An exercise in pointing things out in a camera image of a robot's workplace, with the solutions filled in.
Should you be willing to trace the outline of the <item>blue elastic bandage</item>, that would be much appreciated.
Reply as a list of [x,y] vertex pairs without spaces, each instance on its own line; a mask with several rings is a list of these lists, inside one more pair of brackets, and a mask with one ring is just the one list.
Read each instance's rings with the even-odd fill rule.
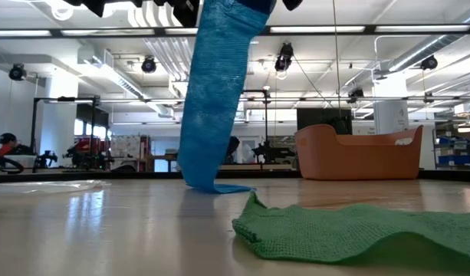
[[265,28],[277,0],[205,0],[196,35],[181,122],[177,162],[200,192],[247,192],[215,183],[225,160],[245,85],[251,40]]

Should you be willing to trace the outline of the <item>black overhead frame bar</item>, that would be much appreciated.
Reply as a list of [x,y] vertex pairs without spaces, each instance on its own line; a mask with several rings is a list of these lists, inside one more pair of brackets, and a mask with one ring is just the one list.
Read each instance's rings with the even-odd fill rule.
[[[0,39],[194,37],[197,28],[0,29]],[[268,25],[258,36],[470,35],[470,23],[435,25]]]

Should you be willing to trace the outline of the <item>black monitor screen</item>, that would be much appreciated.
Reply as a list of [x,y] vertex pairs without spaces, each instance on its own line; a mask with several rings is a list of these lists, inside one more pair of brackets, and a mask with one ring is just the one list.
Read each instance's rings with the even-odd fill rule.
[[332,126],[337,135],[353,134],[351,110],[337,108],[297,109],[297,130],[318,124]]

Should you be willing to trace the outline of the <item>black table edge rail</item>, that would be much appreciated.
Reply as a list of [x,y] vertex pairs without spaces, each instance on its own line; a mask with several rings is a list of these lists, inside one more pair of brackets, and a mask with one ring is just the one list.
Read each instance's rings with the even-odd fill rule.
[[[1,174],[0,183],[50,182],[88,179],[181,179],[180,172],[63,172]],[[298,171],[221,171],[218,179],[299,179]],[[466,170],[420,170],[417,179],[470,182]]]

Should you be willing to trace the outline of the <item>shelf with blue bins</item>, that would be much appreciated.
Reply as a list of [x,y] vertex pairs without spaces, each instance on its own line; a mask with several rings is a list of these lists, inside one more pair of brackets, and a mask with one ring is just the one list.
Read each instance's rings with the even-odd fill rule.
[[433,135],[437,170],[470,170],[470,126],[434,130]]

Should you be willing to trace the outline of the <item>white patterned board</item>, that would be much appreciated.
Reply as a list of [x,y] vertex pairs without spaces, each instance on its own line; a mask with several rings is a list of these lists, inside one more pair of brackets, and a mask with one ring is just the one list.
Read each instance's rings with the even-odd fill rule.
[[110,138],[110,153],[112,157],[140,158],[139,135],[112,135]]

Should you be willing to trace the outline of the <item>white round column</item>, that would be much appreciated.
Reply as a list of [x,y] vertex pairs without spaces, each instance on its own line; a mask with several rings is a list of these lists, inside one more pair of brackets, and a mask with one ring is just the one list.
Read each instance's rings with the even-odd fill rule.
[[[374,97],[405,97],[406,78],[403,72],[390,74],[374,84]],[[373,117],[377,134],[407,130],[409,115],[406,100],[380,100],[373,104]]]

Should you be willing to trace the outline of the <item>black hanging ceiling reel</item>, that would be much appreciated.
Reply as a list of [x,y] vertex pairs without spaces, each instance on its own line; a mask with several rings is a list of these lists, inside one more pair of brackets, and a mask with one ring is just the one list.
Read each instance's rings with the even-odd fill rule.
[[12,81],[24,81],[27,78],[25,66],[23,64],[13,64],[8,76]]
[[286,71],[291,65],[291,62],[292,62],[291,59],[293,56],[294,56],[294,49],[292,48],[291,43],[290,42],[283,43],[279,51],[277,60],[274,64],[274,69],[277,72]]
[[434,70],[437,68],[438,66],[438,61],[437,59],[435,58],[434,55],[431,55],[429,57],[427,57],[426,59],[422,60],[421,63],[420,63],[420,68],[423,70],[423,71],[426,71],[426,70]]
[[359,98],[364,97],[363,89],[360,87],[353,89],[351,92],[348,93],[348,97],[349,99],[347,100],[347,102],[349,104],[356,103]]
[[156,71],[156,62],[154,56],[147,56],[141,65],[141,69],[145,74],[151,74]]

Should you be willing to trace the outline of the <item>red tool cart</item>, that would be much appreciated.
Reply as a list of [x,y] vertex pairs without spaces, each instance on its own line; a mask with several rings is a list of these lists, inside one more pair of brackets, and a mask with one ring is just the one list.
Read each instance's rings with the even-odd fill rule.
[[106,142],[101,138],[79,137],[71,149],[74,168],[85,170],[107,168]]

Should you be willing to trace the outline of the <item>clear plastic zip bag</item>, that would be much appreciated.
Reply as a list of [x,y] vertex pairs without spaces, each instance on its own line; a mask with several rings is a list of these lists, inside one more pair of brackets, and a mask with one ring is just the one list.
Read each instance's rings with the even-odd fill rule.
[[53,182],[12,182],[0,184],[0,195],[51,194],[80,192],[111,186],[103,180],[71,180]]

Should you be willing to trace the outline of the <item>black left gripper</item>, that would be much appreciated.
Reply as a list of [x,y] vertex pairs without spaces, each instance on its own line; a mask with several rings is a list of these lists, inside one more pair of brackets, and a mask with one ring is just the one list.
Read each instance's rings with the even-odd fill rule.
[[[63,0],[69,5],[80,7],[84,5],[96,16],[102,18],[104,14],[104,0]],[[168,3],[173,8],[173,15],[177,21],[187,28],[194,28],[197,24],[200,0],[153,0],[158,6]]]

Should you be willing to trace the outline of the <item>person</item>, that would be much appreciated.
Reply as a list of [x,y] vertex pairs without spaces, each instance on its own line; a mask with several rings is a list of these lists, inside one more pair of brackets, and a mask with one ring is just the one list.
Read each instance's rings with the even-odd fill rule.
[[19,143],[12,133],[3,133],[0,136],[0,166],[13,167],[7,160],[17,162],[24,168],[30,168],[35,160],[33,150],[24,144]]
[[227,148],[226,154],[225,154],[224,164],[234,164],[235,163],[234,153],[238,149],[239,144],[240,144],[240,141],[236,136],[231,136],[230,137],[230,140],[229,140],[229,143],[228,143],[228,148]]

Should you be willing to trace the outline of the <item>green knit bandage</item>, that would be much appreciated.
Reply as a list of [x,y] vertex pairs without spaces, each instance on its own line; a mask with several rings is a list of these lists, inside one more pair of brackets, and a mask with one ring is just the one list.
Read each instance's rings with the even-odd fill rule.
[[338,210],[268,208],[251,193],[232,227],[259,258],[341,265],[438,262],[470,268],[470,213],[407,212],[373,205]]

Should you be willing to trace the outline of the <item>orange plastic tub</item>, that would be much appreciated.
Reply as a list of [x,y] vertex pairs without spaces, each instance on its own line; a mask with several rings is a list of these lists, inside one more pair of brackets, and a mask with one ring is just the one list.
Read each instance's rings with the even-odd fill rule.
[[314,180],[415,179],[423,126],[380,135],[338,135],[327,124],[297,131],[301,175]]

